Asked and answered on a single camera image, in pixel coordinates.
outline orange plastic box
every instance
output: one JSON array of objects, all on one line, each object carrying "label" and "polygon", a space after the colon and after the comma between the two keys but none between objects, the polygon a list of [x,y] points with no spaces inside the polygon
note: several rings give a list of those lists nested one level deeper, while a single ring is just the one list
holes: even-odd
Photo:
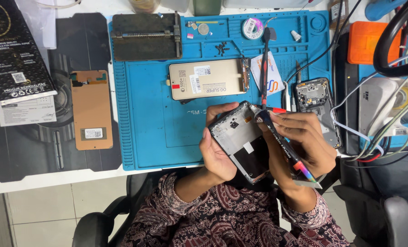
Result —
[{"label": "orange plastic box", "polygon": [[[356,21],[350,25],[349,52],[347,60],[353,64],[373,64],[373,54],[379,37],[388,23]],[[388,52],[388,62],[399,58],[400,34],[399,30]]]}]

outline coin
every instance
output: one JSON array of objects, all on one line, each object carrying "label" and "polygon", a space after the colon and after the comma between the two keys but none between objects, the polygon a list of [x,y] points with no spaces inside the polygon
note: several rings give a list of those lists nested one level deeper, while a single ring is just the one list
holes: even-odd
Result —
[{"label": "coin", "polygon": [[208,25],[205,23],[202,23],[198,26],[198,32],[202,35],[207,35],[208,34]]}]

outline person's left hand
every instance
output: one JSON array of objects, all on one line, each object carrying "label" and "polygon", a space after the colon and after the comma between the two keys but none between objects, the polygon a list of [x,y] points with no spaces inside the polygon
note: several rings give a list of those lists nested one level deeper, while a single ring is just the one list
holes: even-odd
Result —
[{"label": "person's left hand", "polygon": [[238,106],[238,102],[232,102],[212,105],[207,108],[206,127],[203,130],[203,138],[200,141],[199,147],[204,158],[204,165],[214,175],[216,184],[232,180],[236,175],[237,167],[221,149],[216,140],[212,138],[207,126],[216,120],[218,114],[231,111]]}]

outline plastic container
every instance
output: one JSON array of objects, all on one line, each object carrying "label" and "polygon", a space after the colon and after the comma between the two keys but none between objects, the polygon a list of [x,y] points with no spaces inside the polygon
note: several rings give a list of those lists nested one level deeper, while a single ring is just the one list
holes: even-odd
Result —
[{"label": "plastic container", "polygon": [[[339,14],[339,3],[340,0],[335,0],[331,4],[329,4],[329,29],[335,30],[336,23],[338,21],[338,14]],[[344,21],[346,20],[347,16],[349,15],[349,1],[344,0],[343,6],[341,7],[341,18],[339,20],[339,28],[343,25]]]},{"label": "plastic container", "polygon": [[136,14],[153,14],[160,5],[160,0],[130,0],[130,3]]},{"label": "plastic container", "polygon": [[193,0],[195,16],[219,15],[223,0]]},{"label": "plastic container", "polygon": [[161,5],[165,8],[185,13],[189,7],[189,0],[162,0]]},{"label": "plastic container", "polygon": [[[351,64],[373,65],[373,54],[376,44],[388,23],[374,21],[355,21],[350,25],[349,50],[347,61]],[[400,36],[402,30],[396,34],[388,51],[388,62],[399,58]]]}]

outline person's hand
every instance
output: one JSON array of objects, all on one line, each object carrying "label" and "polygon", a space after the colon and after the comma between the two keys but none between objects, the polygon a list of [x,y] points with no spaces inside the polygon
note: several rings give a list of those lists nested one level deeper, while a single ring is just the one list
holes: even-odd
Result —
[{"label": "person's hand", "polygon": [[[291,146],[314,177],[335,167],[336,150],[323,138],[320,122],[314,113],[270,113],[277,132],[290,140]],[[264,124],[260,124],[270,153],[270,171],[281,187],[294,188],[286,156],[280,144]]]},{"label": "person's hand", "polygon": [[315,113],[271,114],[276,130],[290,140],[303,164],[314,177],[328,173],[335,167],[336,150],[326,142]]},{"label": "person's hand", "polygon": [[239,106],[238,102],[212,105],[207,108],[206,127],[203,130],[203,138],[199,147],[204,158],[204,165],[215,179],[215,185],[232,180],[236,175],[237,167],[221,149],[219,144],[212,138],[207,126],[214,122],[218,114],[230,111]]}]

